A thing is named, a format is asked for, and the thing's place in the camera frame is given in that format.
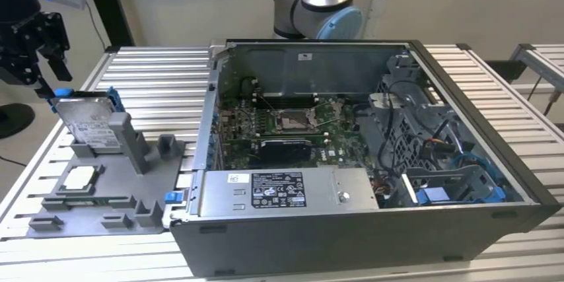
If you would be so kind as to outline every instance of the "motherboard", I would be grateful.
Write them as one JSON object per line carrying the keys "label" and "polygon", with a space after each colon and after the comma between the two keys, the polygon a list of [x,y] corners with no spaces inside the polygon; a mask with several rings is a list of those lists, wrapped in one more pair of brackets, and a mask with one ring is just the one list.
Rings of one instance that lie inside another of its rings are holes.
{"label": "motherboard", "polygon": [[373,165],[344,97],[224,100],[220,122],[225,170]]}

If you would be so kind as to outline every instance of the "warning label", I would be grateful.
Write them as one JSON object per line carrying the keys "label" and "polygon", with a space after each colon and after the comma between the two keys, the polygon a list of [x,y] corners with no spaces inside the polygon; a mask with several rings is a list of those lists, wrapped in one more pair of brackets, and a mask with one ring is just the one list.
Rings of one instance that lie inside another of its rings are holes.
{"label": "warning label", "polygon": [[300,172],[253,173],[252,206],[254,208],[305,207],[305,187]]}
{"label": "warning label", "polygon": [[118,147],[116,135],[109,129],[108,122],[92,120],[88,122],[73,122],[73,134],[92,148]]}

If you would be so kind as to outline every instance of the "metal rail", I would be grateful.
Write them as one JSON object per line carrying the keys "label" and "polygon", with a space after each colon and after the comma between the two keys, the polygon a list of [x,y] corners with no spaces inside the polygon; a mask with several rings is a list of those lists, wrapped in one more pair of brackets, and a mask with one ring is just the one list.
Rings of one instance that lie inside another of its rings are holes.
{"label": "metal rail", "polygon": [[520,44],[510,56],[564,92],[564,44]]}
{"label": "metal rail", "polygon": [[[564,136],[472,51],[426,47],[470,101],[564,204]],[[206,49],[122,48],[102,58],[84,89],[120,90],[133,126],[148,138],[188,141],[177,187],[190,180],[190,156],[206,80]],[[0,277],[157,281],[192,279],[169,233],[24,239],[66,161],[72,136],[57,126],[0,205]],[[470,262],[262,277],[252,281],[558,281],[564,279],[564,212],[532,232],[502,237]]]}

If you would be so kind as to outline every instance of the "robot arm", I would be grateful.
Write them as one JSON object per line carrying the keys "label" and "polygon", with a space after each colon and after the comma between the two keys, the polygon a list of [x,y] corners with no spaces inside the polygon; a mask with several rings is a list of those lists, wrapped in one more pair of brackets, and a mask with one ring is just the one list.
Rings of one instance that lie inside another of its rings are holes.
{"label": "robot arm", "polygon": [[362,13],[352,0],[274,0],[274,34],[289,39],[354,39]]}
{"label": "robot arm", "polygon": [[0,79],[30,87],[41,98],[52,98],[36,52],[48,60],[57,80],[70,81],[64,64],[69,39],[61,15],[40,12],[37,0],[0,0],[0,8]]}

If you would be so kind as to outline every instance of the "cable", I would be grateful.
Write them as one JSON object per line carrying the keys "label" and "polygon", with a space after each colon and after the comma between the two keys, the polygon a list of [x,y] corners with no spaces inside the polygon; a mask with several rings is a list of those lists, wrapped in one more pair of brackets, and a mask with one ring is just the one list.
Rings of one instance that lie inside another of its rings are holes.
{"label": "cable", "polygon": [[100,39],[100,42],[102,44],[102,51],[105,51],[105,48],[106,48],[105,42],[104,42],[102,36],[100,35],[100,31],[98,31],[97,26],[96,26],[94,16],[92,14],[92,8],[89,8],[88,0],[86,0],[86,8],[88,8],[89,20],[92,21],[92,26],[94,27],[97,38]]}
{"label": "cable", "polygon": [[92,21],[92,26],[94,27],[97,38],[100,39],[100,42],[102,44],[102,51],[105,51],[105,48],[106,48],[105,42],[104,42],[102,36],[100,35],[100,31],[97,30],[97,27],[96,27],[94,17],[92,16],[92,9],[89,8],[88,1],[86,1],[86,8],[88,8],[88,13],[89,13],[89,20]]}
{"label": "cable", "polygon": [[473,155],[472,153],[466,152],[466,153],[461,153],[460,155],[457,155],[454,157],[454,159],[452,159],[452,166],[456,168],[456,162],[461,159],[461,158],[470,158],[472,160],[477,161],[481,165],[482,168],[485,169],[485,172],[489,174],[489,176],[494,176],[494,170],[493,167],[489,165],[489,163],[486,162],[486,160],[484,160],[482,158],[480,158],[478,156]]}
{"label": "cable", "polygon": [[542,115],[548,115],[549,109],[552,108],[552,104],[554,104],[554,102],[548,102],[546,108],[544,109]]}
{"label": "cable", "polygon": [[440,124],[437,130],[433,133],[433,139],[437,139],[440,137],[440,133],[441,133],[444,127],[446,126],[446,124],[448,124],[448,119],[444,119],[444,122]]}
{"label": "cable", "polygon": [[6,162],[9,162],[9,163],[13,163],[13,164],[21,165],[22,167],[26,167],[26,165],[25,165],[25,164],[22,164],[21,162],[17,162],[17,161],[9,160],[9,159],[6,159],[6,158],[4,158],[4,157],[0,157],[0,160],[4,160],[4,161],[6,161]]}
{"label": "cable", "polygon": [[416,82],[413,82],[413,81],[406,81],[406,80],[398,80],[398,81],[394,81],[389,86],[388,86],[388,88],[385,89],[385,93],[386,93],[386,95],[388,95],[388,102],[389,102],[389,115],[388,115],[388,126],[385,127],[385,133],[384,133],[384,142],[381,143],[381,145],[380,145],[380,149],[378,149],[378,153],[377,153],[377,155],[376,155],[376,158],[377,158],[377,160],[378,160],[378,164],[380,164],[380,166],[381,166],[381,168],[384,168],[388,172],[390,172],[392,174],[396,174],[394,173],[394,171],[393,171],[393,167],[390,167],[390,168],[386,168],[385,167],[385,165],[382,164],[382,162],[381,162],[381,155],[382,155],[382,153],[384,153],[384,149],[385,149],[385,145],[388,144],[388,141],[389,141],[389,136],[390,136],[390,129],[392,129],[392,125],[393,125],[393,103],[392,103],[392,101],[390,101],[390,88],[394,86],[394,84],[397,84],[397,83],[409,83],[409,84],[413,84],[413,85],[417,85],[418,86],[418,84],[416,83]]}
{"label": "cable", "polygon": [[530,100],[532,94],[534,93],[534,91],[537,89],[537,86],[538,86],[538,83],[540,83],[540,80],[541,79],[542,79],[542,76],[538,76],[537,82],[534,83],[534,85],[532,87],[532,90],[530,90],[529,96],[526,97],[526,100]]}

